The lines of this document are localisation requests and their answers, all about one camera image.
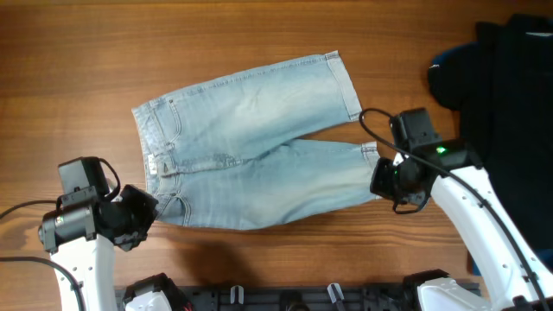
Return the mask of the light blue denim shorts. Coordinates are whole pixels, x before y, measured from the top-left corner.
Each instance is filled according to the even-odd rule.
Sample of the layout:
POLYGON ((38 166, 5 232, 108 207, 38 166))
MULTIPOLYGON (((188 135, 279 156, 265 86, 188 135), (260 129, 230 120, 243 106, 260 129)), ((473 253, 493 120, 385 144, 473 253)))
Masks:
POLYGON ((374 142, 318 141, 361 104, 337 52, 187 86, 132 112, 161 222, 256 230, 374 199, 374 142))

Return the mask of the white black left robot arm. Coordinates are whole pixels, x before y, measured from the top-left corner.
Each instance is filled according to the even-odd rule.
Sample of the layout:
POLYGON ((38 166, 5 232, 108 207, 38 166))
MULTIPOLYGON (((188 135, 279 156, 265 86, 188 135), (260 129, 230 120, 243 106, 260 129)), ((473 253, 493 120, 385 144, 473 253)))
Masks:
POLYGON ((188 310, 186 296, 163 273, 116 297, 115 251, 131 251, 146 240, 158 202, 132 185, 109 187, 107 164, 91 156, 58 167, 63 193, 43 216, 39 238, 54 265, 62 308, 188 310))

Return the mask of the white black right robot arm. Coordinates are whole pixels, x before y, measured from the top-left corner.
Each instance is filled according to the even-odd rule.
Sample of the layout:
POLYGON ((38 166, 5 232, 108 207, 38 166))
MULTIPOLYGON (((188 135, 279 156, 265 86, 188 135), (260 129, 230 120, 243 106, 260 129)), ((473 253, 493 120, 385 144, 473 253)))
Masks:
POLYGON ((483 298, 432 270, 405 279, 406 304, 414 310, 550 310, 552 274, 513 224, 474 150, 461 139, 443 140, 423 108, 388 119, 393 140, 376 139, 397 155, 378 160, 372 193, 392 201, 397 214, 418 213, 434 201, 488 291, 483 298))

